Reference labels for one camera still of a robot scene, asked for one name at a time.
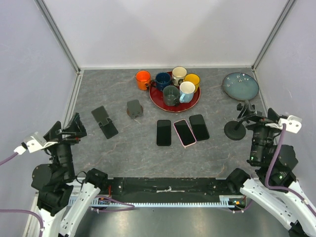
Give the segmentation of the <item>black round-base phone stand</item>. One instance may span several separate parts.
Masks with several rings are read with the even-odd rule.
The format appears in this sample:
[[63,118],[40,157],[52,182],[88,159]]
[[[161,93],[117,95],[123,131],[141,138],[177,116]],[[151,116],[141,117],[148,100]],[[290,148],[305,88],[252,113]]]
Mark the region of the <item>black round-base phone stand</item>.
[[254,115],[255,105],[252,105],[249,100],[245,100],[237,105],[237,111],[239,111],[237,119],[227,122],[224,126],[225,135],[234,141],[245,137],[246,128],[243,123],[249,123],[249,118]]

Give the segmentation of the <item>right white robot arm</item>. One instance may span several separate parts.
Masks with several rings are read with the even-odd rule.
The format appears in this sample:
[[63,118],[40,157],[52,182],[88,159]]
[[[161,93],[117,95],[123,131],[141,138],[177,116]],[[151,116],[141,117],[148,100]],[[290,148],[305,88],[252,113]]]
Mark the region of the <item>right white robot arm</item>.
[[297,133],[302,121],[296,116],[267,115],[249,104],[237,106],[240,114],[226,123],[224,132],[240,140],[247,130],[253,132],[248,163],[256,167],[257,178],[236,168],[227,178],[108,178],[98,170],[88,172],[71,208],[62,219],[60,234],[75,235],[87,210],[114,212],[135,207],[227,207],[244,212],[248,199],[273,215],[291,237],[316,234],[316,208],[303,192],[293,169],[297,164],[294,149],[274,138],[285,132]]

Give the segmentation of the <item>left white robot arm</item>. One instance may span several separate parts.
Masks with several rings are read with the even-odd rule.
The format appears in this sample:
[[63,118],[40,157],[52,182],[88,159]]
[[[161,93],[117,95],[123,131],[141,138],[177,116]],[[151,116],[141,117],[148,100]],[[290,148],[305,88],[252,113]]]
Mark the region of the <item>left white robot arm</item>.
[[65,213],[74,188],[71,182],[76,179],[71,146],[86,135],[79,117],[75,117],[65,128],[57,121],[44,136],[32,134],[26,143],[29,152],[43,150],[51,156],[51,163],[34,168],[31,183],[39,192],[37,207],[43,221],[43,237],[74,236],[92,200],[108,190],[107,174],[91,169],[70,212]]

